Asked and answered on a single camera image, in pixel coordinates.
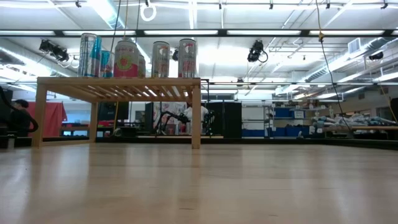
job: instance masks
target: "pink can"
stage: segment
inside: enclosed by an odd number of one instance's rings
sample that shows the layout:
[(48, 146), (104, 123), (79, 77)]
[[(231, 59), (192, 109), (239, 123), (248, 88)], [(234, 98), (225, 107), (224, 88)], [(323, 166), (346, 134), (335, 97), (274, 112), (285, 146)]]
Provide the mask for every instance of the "pink can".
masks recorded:
[(138, 77), (139, 51), (131, 39), (118, 42), (114, 55), (114, 77)]

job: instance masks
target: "wooden floor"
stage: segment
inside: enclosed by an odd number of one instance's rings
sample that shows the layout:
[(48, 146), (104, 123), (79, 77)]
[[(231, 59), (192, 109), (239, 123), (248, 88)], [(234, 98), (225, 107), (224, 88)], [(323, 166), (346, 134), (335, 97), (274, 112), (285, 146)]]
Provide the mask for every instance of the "wooden floor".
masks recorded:
[(0, 151), (0, 223), (398, 222), (398, 152), (97, 144)]

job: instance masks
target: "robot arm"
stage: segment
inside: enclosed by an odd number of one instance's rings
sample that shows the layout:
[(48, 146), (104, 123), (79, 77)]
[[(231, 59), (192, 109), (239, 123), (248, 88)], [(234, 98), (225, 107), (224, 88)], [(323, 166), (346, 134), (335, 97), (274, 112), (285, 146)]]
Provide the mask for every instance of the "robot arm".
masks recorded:
[[(163, 118), (163, 116), (166, 115), (166, 114), (168, 115), (168, 117), (167, 117), (167, 119), (166, 119), (165, 124), (162, 125), (162, 118)], [(156, 124), (156, 126), (155, 126), (155, 131), (156, 131), (157, 133), (159, 133), (159, 134), (162, 133), (162, 132), (164, 133), (165, 130), (166, 130), (167, 123), (169, 122), (170, 118), (175, 118), (175, 119), (181, 121), (181, 122), (184, 123), (184, 124), (190, 122), (190, 120), (188, 119), (188, 117), (185, 116), (183, 113), (181, 113), (180, 115), (176, 115), (176, 114), (173, 114), (173, 113), (171, 113), (171, 112), (169, 112), (169, 111), (164, 111), (164, 112), (162, 112), (162, 113), (160, 114), (159, 120), (157, 121), (157, 124)]]

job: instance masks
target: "blue bin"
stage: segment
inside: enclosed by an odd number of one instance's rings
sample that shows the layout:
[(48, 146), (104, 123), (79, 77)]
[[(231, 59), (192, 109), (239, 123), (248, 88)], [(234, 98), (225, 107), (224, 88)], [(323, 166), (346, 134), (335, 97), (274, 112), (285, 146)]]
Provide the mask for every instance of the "blue bin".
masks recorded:
[(242, 137), (264, 137), (264, 130), (243, 129)]
[(272, 131), (272, 128), (267, 128), (269, 137), (284, 137), (286, 136), (285, 128), (276, 128), (275, 131)]
[(288, 118), (291, 117), (289, 108), (275, 108), (275, 117), (276, 118)]
[(302, 128), (302, 135), (310, 134), (310, 127), (303, 127)]
[(299, 136), (299, 132), (302, 130), (301, 127), (287, 127), (286, 128), (286, 136), (287, 137), (297, 137)]

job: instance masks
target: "blue and silver can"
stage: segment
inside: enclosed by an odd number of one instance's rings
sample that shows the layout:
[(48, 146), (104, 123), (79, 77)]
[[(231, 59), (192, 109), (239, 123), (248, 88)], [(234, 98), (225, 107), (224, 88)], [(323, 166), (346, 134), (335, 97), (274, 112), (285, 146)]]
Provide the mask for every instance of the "blue and silver can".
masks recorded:
[(114, 54), (107, 50), (101, 51), (101, 71), (99, 73), (100, 77), (113, 77), (113, 63)]
[(79, 77), (99, 77), (102, 39), (95, 34), (82, 34), (80, 40)]

